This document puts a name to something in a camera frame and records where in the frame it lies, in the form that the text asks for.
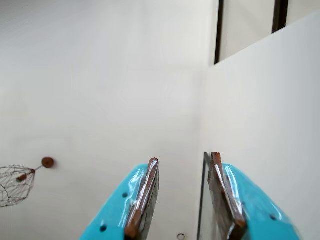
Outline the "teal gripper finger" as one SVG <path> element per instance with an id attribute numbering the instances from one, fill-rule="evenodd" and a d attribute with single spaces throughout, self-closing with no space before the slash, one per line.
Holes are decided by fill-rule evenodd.
<path id="1" fill-rule="evenodd" d="M 299 240 L 297 228 L 271 198 L 242 171 L 208 155 L 208 187 L 214 240 Z"/>
<path id="2" fill-rule="evenodd" d="M 159 187 L 159 160 L 139 164 L 119 184 L 86 227 L 81 240 L 146 240 Z"/>

